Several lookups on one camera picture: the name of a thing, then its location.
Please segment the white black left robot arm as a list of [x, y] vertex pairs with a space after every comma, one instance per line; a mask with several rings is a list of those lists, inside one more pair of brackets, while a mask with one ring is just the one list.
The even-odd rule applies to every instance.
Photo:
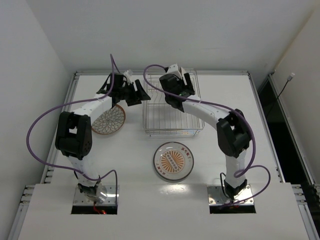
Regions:
[[108, 192], [90, 156], [92, 123], [120, 101], [125, 101], [130, 107], [151, 100], [140, 81], [131, 82], [130, 77], [130, 71], [111, 73], [92, 100], [74, 111], [63, 111], [59, 115], [55, 147], [70, 161], [79, 192], [94, 203], [103, 203]]

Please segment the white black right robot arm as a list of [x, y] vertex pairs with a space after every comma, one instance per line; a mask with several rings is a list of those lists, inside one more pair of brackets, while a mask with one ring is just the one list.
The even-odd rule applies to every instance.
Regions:
[[159, 78], [161, 87], [166, 92], [165, 101], [171, 107], [201, 119], [216, 130], [218, 146], [225, 154], [226, 161], [224, 194], [234, 200], [247, 185], [245, 175], [235, 177], [234, 174], [245, 169], [245, 157], [251, 141], [249, 129], [232, 111], [200, 102], [189, 74], [184, 76], [186, 81], [171, 73]]

